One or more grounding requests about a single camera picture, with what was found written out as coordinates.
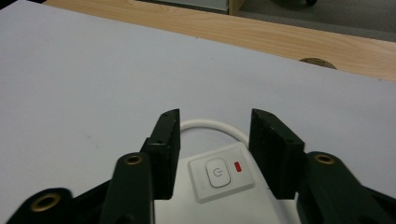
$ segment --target wooden surface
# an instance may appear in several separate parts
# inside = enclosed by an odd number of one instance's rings
[[[60,7],[396,81],[396,43],[339,35],[135,0],[48,0]]]

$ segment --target white table surface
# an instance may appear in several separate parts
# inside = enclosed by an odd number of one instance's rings
[[[25,1],[0,11],[0,30],[0,222],[42,189],[108,180],[174,108],[246,133],[251,108],[272,112],[305,151],[396,197],[396,83]],[[181,137],[181,158],[234,141]]]

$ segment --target mounting hole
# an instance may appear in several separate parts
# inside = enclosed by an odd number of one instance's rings
[[[61,196],[57,193],[48,193],[37,198],[30,209],[34,212],[44,212],[55,206],[61,200]]]
[[[323,154],[316,155],[314,158],[316,161],[323,163],[323,164],[331,165],[331,164],[335,163],[335,160],[332,157],[326,156]]]
[[[141,156],[129,156],[125,159],[125,163],[128,165],[136,165],[143,160]]]

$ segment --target black plastic part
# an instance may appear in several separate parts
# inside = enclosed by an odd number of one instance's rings
[[[127,154],[117,161],[99,223],[149,224],[154,221],[149,156]]]
[[[253,109],[249,151],[277,199],[294,199],[304,164],[304,142],[275,115]]]
[[[151,160],[155,200],[172,198],[179,151],[180,115],[175,109],[161,114],[151,137],[140,150]]]
[[[338,158],[323,152],[306,155],[297,208],[304,224],[392,223],[347,167]]]
[[[74,223],[72,207],[72,194],[68,189],[45,189],[26,200],[7,224]]]
[[[102,213],[110,181],[107,181],[74,199],[76,224],[97,224]]]
[[[309,6],[313,6],[315,3],[317,2],[317,0],[306,0],[306,3],[309,5]]]
[[[382,209],[388,213],[388,216],[392,218],[392,223],[396,223],[396,199],[373,189],[366,188],[366,190],[378,202],[379,206],[381,206]]]

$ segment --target red indicator light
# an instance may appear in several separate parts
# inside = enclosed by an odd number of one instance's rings
[[[238,161],[236,161],[236,162],[234,163],[234,165],[235,165],[235,168],[236,168],[236,171],[237,171],[237,172],[241,172],[241,171],[242,171],[241,165],[239,164]]]

